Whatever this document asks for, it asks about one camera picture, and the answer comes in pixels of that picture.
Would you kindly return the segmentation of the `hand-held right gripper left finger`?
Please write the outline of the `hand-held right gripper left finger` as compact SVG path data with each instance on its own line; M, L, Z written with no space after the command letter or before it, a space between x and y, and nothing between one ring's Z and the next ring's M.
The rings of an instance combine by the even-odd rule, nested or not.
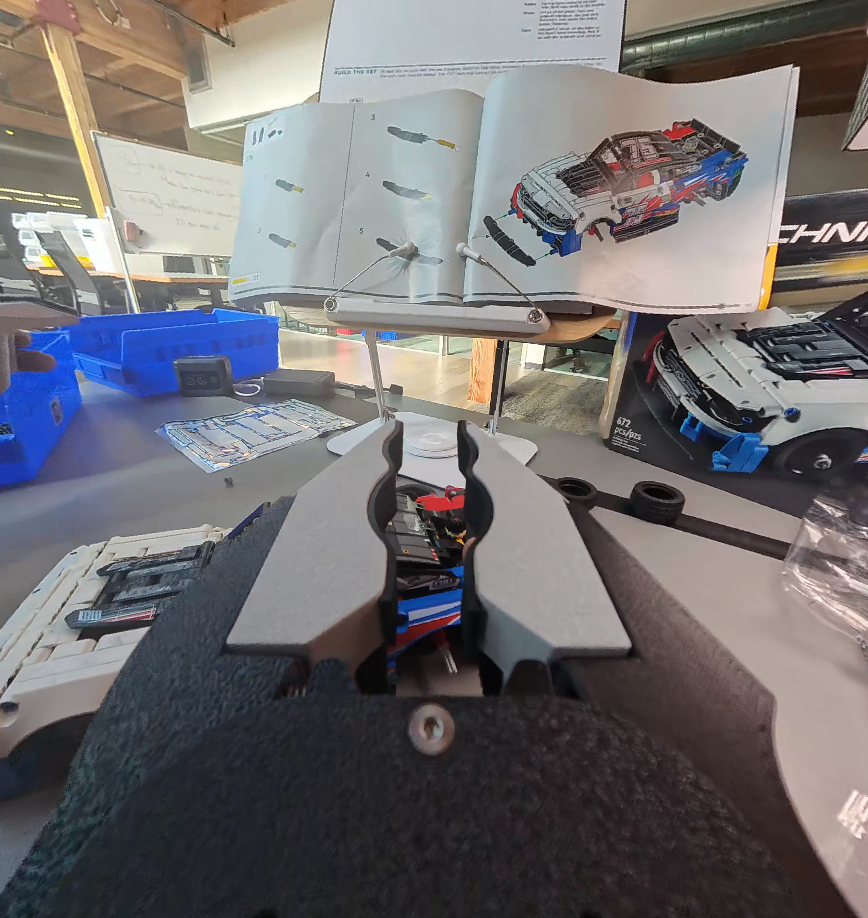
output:
M403 424L389 419L303 486L230 631L229 651L371 656L394 641Z

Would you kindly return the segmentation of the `toy brick race car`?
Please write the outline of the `toy brick race car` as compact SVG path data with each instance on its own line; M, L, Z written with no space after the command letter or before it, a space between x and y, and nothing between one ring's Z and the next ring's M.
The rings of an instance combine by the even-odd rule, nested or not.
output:
M397 480L386 537L397 563L398 618L385 651L385 689L395 693L406 651L437 653L458 672L466 541L464 487ZM233 529L202 525L113 537L67 554L0 629L0 802L66 774L88 723L150 626L208 567L217 545L267 513L256 507Z

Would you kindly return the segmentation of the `grey desk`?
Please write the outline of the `grey desk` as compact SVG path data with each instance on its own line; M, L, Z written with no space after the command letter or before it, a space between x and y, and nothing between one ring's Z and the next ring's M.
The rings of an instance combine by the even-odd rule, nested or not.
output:
M334 461L312 441L237 466L234 488L225 488L156 429L232 412L233 401L138 399L97 384L82 392L83 408L40 475L0 491L0 628L77 546L228 528ZM834 878L826 862L841 802L852 788L868 794L868 661L860 647L784 589L778 560L602 509L593 516L773 695L774 751L798 820L853 911L868 916L868 881Z

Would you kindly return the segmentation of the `person's left hand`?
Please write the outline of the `person's left hand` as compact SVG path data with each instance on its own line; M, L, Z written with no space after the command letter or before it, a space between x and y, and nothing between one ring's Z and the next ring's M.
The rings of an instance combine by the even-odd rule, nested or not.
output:
M32 337L26 331L0 334L0 396L9 388L15 373L48 373L57 366L47 353L31 350Z

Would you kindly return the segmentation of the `black office chair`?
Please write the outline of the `black office chair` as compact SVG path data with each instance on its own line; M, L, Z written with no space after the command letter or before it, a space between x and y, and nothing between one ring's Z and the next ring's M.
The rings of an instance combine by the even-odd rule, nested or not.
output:
M129 312L124 295L111 297L99 290L60 231L37 230L36 235L41 247L67 281L79 315L103 316Z

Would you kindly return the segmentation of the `used sticker sheet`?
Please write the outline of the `used sticker sheet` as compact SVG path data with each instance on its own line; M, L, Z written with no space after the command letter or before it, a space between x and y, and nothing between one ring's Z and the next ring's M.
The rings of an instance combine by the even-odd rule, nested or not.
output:
M292 398L206 419L168 421L156 432L193 465L213 474L353 426L350 419Z

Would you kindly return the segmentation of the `wooden background table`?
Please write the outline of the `wooden background table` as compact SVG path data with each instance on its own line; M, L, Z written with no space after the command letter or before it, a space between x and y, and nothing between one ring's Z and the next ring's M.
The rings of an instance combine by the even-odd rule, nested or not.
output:
M40 289L55 295L66 305L75 305L71 289L50 259L27 271ZM211 313L228 307L227 279L193 273L133 273L126 280L121 273L88 270L99 290L107 296L124 295L129 312L199 310Z

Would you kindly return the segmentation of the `whiteboard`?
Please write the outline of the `whiteboard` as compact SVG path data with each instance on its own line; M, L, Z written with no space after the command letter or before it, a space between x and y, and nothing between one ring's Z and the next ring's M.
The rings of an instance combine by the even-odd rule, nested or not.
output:
M91 133L124 249L229 258L243 169L194 154Z

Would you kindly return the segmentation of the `black box device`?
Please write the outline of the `black box device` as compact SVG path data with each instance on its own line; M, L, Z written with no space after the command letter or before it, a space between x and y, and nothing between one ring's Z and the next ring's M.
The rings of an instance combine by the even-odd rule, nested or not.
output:
M232 362L224 354L186 355L173 362L179 396L233 396Z

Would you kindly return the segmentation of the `wooden pillar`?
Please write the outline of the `wooden pillar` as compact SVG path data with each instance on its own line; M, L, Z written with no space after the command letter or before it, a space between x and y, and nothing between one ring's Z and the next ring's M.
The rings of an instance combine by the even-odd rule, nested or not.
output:
M110 195L94 133L99 125L88 92L75 36L54 23L42 24L45 51L52 66L66 119L98 219L106 219Z

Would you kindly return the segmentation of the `toy car set box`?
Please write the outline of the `toy car set box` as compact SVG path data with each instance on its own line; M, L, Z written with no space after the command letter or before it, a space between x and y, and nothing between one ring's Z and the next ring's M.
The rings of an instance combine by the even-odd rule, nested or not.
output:
M868 189L790 197L769 305L639 314L604 444L795 516L868 489Z

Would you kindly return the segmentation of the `white book stand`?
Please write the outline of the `white book stand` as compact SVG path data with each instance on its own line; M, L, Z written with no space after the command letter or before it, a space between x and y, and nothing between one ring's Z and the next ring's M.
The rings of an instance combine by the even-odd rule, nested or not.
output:
M325 298L323 309L325 317L333 324L343 324L362 328L371 359L371 371L378 405L379 420L370 421L359 427L359 433L343 434L333 438L328 448L337 455L348 453L358 442L365 439L387 421L397 419L396 414L387 406L383 392L382 371L380 366L376 332L383 329L401 331L421 331L426 333L447 333L470 335L473 338L490 338L503 341L533 340L536 343L561 345L577 343L597 334L601 329L611 327L615 311L607 307L595 306L590 315L561 314L552 318L539 305L523 296L522 304L452 306L417 303L399 305L388 301L370 298L364 295L347 293L348 286L357 281L361 275L378 264L397 257L410 258L417 256L417 247L405 243L387 255L373 262L362 270L347 284ZM497 442L509 450L524 464L536 454L536 447L529 441L508 437L498 433L498 419L505 389L506 362L508 350L499 358L498 382L493 383L493 402L490 419L486 422L488 434L496 437ZM405 428L405 453L414 456L426 464L424 471L433 472L432 464L440 463L439 472L446 472L443 465L452 462L458 454L455 435L448 434L446 422L435 421L427 416L410 415L409 421L403 420Z

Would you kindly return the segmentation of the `open instruction booklet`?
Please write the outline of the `open instruction booklet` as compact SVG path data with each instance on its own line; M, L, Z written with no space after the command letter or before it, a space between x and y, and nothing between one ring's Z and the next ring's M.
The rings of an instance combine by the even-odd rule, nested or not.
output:
M583 65L253 122L234 303L750 312L799 70L662 84Z

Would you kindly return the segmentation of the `white printed paper sheet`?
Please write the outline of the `white printed paper sheet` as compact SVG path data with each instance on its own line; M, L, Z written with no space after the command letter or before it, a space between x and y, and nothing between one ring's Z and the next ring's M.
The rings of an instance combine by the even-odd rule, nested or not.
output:
M626 1L336 1L318 99L482 95L497 75L540 65L615 73L625 20Z

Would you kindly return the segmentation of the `grey ventilation duct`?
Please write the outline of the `grey ventilation duct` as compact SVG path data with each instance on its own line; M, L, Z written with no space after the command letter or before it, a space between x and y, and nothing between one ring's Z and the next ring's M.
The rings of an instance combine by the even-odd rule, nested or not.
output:
M868 1L813 1L775 6L655 34L623 43L620 72L723 58L739 52L865 29Z

